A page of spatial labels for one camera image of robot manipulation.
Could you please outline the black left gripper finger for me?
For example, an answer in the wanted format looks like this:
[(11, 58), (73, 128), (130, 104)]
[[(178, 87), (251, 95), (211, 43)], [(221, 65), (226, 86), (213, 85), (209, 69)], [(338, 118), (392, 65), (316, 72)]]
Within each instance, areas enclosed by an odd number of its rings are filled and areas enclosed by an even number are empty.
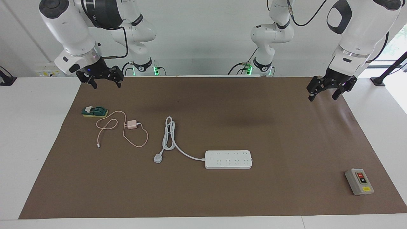
[(307, 86), (307, 91), (309, 92), (308, 99), (310, 102), (314, 101), (317, 94), (321, 91), (321, 86)]
[(345, 91), (346, 90), (343, 86), (337, 86), (336, 91), (332, 94), (332, 99), (336, 101)]

